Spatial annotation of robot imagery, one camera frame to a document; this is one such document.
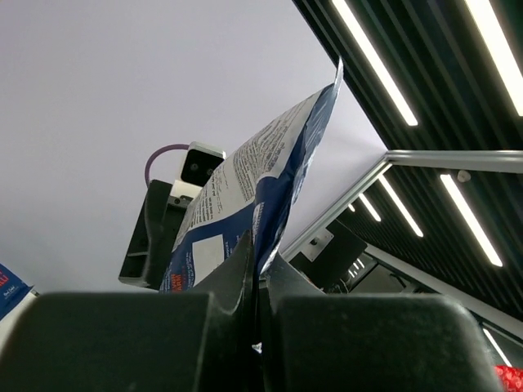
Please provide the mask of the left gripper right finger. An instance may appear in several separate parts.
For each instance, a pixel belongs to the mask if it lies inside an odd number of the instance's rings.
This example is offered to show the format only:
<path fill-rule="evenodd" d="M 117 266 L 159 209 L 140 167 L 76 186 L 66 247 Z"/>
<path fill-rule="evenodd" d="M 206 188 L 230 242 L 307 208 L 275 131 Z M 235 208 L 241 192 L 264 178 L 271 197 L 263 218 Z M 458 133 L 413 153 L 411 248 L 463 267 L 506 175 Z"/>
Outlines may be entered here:
<path fill-rule="evenodd" d="M 327 295 L 276 257 L 260 283 L 268 391 L 500 391 L 476 320 L 442 295 Z"/>

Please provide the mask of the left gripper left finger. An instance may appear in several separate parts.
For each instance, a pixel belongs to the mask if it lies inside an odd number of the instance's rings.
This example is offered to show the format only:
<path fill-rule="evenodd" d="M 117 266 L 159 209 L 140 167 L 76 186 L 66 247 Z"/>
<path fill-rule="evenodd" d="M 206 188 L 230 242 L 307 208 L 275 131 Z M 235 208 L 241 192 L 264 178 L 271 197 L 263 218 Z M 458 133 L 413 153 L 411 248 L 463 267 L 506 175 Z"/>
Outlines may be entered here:
<path fill-rule="evenodd" d="M 253 241 L 170 294 L 59 293 L 20 317 L 1 355 L 4 391 L 245 391 Z"/>

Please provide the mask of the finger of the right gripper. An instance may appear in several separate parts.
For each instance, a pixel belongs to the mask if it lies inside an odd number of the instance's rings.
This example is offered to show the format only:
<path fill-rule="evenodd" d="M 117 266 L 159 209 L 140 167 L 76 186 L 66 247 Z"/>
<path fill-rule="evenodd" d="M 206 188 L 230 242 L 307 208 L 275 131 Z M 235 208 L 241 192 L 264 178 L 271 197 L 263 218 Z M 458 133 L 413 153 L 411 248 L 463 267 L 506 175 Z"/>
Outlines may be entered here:
<path fill-rule="evenodd" d="M 171 260 L 188 198 L 171 195 L 172 185 L 152 180 L 123 260 L 119 282 L 158 288 Z"/>

